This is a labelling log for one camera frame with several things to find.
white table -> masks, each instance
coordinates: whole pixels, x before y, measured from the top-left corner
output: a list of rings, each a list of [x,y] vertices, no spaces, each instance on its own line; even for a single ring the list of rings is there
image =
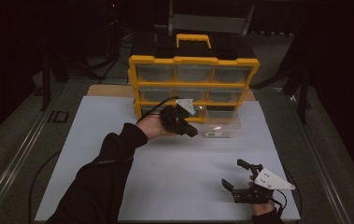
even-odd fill
[[[45,221],[72,183],[78,169],[99,153],[104,137],[119,133],[124,122],[135,123],[130,97],[85,96],[54,168],[35,220]],[[242,129],[233,138],[196,135],[166,136],[151,140],[135,153],[127,180],[120,221],[237,221],[249,220],[248,204],[234,203],[221,179],[236,189],[247,189],[250,171],[237,159],[262,164],[286,178],[262,109],[246,101],[239,109]],[[284,220],[299,214],[290,190]],[[285,203],[275,192],[276,200]]]

black jacket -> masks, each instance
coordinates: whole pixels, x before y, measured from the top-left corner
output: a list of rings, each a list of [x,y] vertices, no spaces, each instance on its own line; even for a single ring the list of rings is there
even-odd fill
[[[125,123],[119,135],[108,134],[98,157],[80,168],[46,223],[117,223],[135,149],[147,142],[145,134],[131,123]],[[254,217],[260,221],[255,223],[277,223],[274,222],[276,215],[267,215]]]

white bracket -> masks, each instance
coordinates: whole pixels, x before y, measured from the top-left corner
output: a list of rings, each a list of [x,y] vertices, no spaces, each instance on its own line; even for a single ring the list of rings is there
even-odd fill
[[[295,186],[271,171],[263,168],[254,183],[266,189],[295,189]]]
[[[191,115],[194,115],[193,99],[177,99],[177,104],[186,109]]]

hand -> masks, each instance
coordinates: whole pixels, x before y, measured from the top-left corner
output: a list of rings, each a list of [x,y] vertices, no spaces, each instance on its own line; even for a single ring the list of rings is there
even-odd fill
[[[269,200],[268,203],[262,203],[262,204],[255,204],[252,203],[251,205],[252,212],[254,216],[260,216],[269,212],[272,212],[275,209],[275,203]]]
[[[140,120],[136,126],[144,132],[148,139],[154,139],[161,135],[176,135],[175,133],[169,133],[163,127],[159,112],[154,112],[154,114],[148,115]]]

black cable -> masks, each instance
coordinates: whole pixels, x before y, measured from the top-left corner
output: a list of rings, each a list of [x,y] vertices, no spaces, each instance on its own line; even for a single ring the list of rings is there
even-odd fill
[[[162,29],[161,31],[157,32],[155,35],[160,35],[160,34],[166,32],[166,31],[168,31],[168,29]]]
[[[284,171],[287,173],[288,177],[292,180],[293,185],[296,187],[296,191],[298,192],[298,196],[299,196],[299,205],[300,205],[300,211],[299,212],[299,216],[302,217],[302,213],[303,213],[303,199],[302,199],[302,193],[299,190],[299,187],[296,183],[296,181],[293,179],[293,176],[290,174],[290,171],[288,171],[287,167],[284,166],[284,164],[281,164],[282,168],[284,168]]]
[[[110,69],[112,69],[112,67],[115,65],[115,63],[117,62],[118,60],[114,60],[113,63],[107,68],[107,70],[104,72],[104,74],[101,76],[101,79],[100,81],[98,82],[98,84],[101,84],[103,80],[106,79],[106,74],[110,71]]]
[[[100,71],[95,72],[96,74],[101,74],[102,72],[105,72],[109,67],[103,68]]]
[[[34,191],[34,184],[36,182],[37,177],[39,176],[40,172],[43,170],[43,168],[58,154],[60,154],[61,150],[57,151],[54,153],[50,158],[48,158],[39,168],[39,170],[36,172],[34,179],[31,182],[31,187],[29,189],[29,196],[28,196],[28,223],[31,224],[31,216],[32,216],[32,193]]]
[[[92,64],[92,65],[84,65],[84,67],[86,69],[89,69],[89,70],[95,70],[95,69],[98,69],[98,68],[105,67],[105,66],[107,66],[110,63],[112,63],[111,60],[105,60],[103,62]]]
[[[168,98],[166,98],[165,100],[161,101],[159,104],[155,105],[153,108],[151,108],[151,110],[148,110],[145,114],[143,114],[141,116],[141,118],[139,118],[139,120],[136,122],[138,123],[139,121],[141,121],[142,119],[146,118],[148,115],[152,114],[153,111],[155,111],[157,108],[159,108],[161,105],[167,103],[170,100],[175,100],[175,99],[180,99],[180,97],[178,96],[170,96]]]
[[[284,199],[285,199],[285,204],[284,204],[284,206],[281,206],[281,207],[279,207],[279,209],[278,209],[278,213],[279,213],[279,215],[281,216],[282,212],[283,212],[284,209],[287,207],[288,200],[287,200],[287,196],[285,196],[285,194],[284,194],[281,190],[277,189],[276,191],[278,191],[279,193],[281,193],[282,196],[284,196]]]
[[[127,40],[127,38],[130,37],[130,36],[132,36],[132,37],[134,38],[134,35],[135,35],[135,33],[132,32],[132,33],[130,33],[130,34],[125,35],[124,37],[122,37],[122,38],[120,39],[120,47],[123,48],[123,49],[131,49],[131,48],[132,48],[132,47],[131,47],[131,44],[132,44],[133,41]]]
[[[129,64],[121,56],[119,57],[119,61],[127,67],[129,66]]]

